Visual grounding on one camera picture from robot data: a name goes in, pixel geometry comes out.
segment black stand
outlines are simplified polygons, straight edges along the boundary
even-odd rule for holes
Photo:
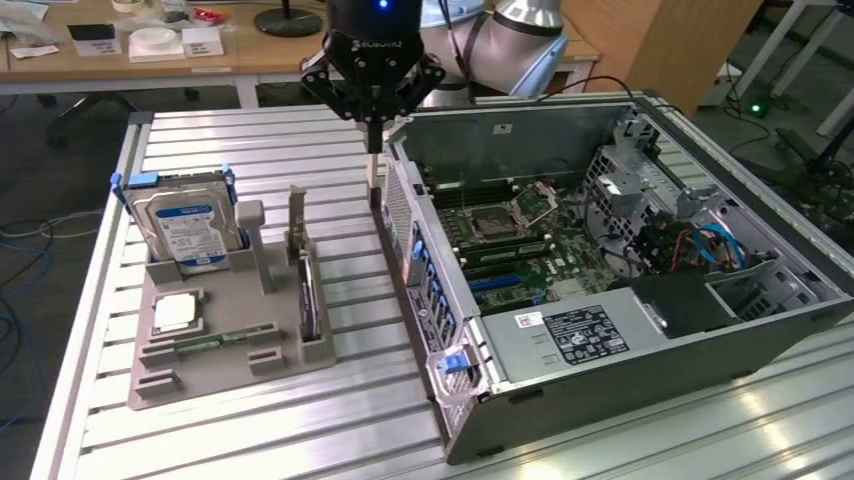
[[[318,33],[322,27],[320,17],[291,8],[290,0],[282,0],[282,8],[264,10],[255,15],[255,28],[276,37],[307,37]]]

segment white paper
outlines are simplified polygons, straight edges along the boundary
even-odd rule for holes
[[[15,2],[15,3],[22,7],[24,7],[27,10],[30,10],[39,20],[44,20],[44,15],[48,13],[47,5],[42,5],[40,3],[31,3],[31,2]],[[11,31],[12,29],[10,28],[10,26],[6,23],[3,23],[3,20],[0,20],[0,32],[11,32]]]
[[[537,325],[543,324],[543,313],[542,312],[530,312],[523,313],[522,315],[517,315],[517,324],[519,324],[519,328],[529,328]]]
[[[59,52],[59,48],[54,45],[48,45],[47,47],[35,47],[35,48],[11,48],[10,52],[15,55],[15,58],[30,58],[30,57],[40,57],[42,55],[48,55],[51,53]]]

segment blue latch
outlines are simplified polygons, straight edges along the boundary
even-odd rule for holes
[[[159,181],[158,172],[135,173],[128,177],[128,188],[156,187]]]
[[[415,246],[413,247],[413,260],[417,260],[418,257],[422,255],[423,249],[425,249],[425,242],[423,240],[419,240],[418,242],[415,242]]]
[[[469,367],[469,358],[463,353],[449,355],[439,361],[439,368],[446,375],[450,373],[465,372]]]

